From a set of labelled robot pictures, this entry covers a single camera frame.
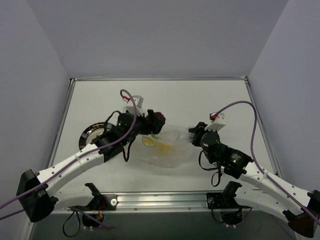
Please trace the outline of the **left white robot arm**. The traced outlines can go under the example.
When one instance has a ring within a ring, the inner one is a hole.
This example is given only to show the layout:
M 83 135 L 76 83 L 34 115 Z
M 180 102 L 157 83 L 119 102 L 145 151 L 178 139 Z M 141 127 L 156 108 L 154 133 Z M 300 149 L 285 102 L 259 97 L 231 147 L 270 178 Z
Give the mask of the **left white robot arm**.
M 87 170 L 106 163 L 130 147 L 138 135 L 160 133 L 166 118 L 161 112 L 147 110 L 147 115 L 134 116 L 129 111 L 120 113 L 117 123 L 107 121 L 103 133 L 83 149 L 62 162 L 34 173 L 25 171 L 20 178 L 17 194 L 23 210 L 32 223 L 39 222 L 54 210 L 80 207 L 84 211 L 115 210 L 110 200 L 90 182 L 79 190 L 62 188 Z

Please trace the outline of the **clear plastic bag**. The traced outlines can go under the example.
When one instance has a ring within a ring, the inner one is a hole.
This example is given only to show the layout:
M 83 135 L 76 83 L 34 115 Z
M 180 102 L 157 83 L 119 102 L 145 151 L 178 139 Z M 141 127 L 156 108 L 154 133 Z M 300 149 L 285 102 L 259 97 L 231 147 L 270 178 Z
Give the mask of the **clear plastic bag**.
M 130 148 L 130 157 L 161 168 L 175 168 L 191 161 L 195 152 L 193 134 L 187 127 L 165 125 L 158 134 L 140 134 Z

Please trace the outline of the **dark red fake fruit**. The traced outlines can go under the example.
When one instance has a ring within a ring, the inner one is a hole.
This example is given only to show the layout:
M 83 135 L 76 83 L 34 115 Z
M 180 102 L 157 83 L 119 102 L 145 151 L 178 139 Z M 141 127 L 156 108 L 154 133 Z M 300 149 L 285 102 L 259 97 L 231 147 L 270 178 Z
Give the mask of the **dark red fake fruit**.
M 166 122 L 166 118 L 161 112 L 155 112 L 154 115 L 158 121 Z

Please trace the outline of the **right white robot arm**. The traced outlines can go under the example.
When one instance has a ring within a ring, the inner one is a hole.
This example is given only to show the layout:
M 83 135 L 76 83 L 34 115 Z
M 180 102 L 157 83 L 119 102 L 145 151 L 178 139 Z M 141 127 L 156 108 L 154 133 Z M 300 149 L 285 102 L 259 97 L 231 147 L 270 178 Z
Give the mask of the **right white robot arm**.
M 222 192 L 227 206 L 255 208 L 285 221 L 297 234 L 313 238 L 320 225 L 320 192 L 308 191 L 261 167 L 254 155 L 234 149 L 220 140 L 214 124 L 199 122 L 188 129 L 191 144 L 200 147 L 219 178 L 230 181 Z

